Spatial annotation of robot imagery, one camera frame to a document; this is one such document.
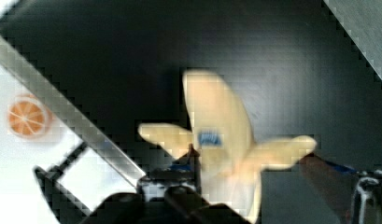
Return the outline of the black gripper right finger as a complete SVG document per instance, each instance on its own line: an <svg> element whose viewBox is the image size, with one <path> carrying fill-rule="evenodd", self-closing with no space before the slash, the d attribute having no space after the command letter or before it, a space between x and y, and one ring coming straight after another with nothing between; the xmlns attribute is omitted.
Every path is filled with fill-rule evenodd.
<svg viewBox="0 0 382 224"><path fill-rule="evenodd" d="M382 224L382 166L360 171L323 160L314 153L299 164L301 174L340 224Z"/></svg>

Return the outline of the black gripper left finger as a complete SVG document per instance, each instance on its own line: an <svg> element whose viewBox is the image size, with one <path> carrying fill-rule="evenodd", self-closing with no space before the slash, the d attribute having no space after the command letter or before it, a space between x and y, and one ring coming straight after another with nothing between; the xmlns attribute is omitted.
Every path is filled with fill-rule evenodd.
<svg viewBox="0 0 382 224"><path fill-rule="evenodd" d="M200 154L185 155L141 177L135 193L108 196L79 224L250 224L224 203L202 196Z"/></svg>

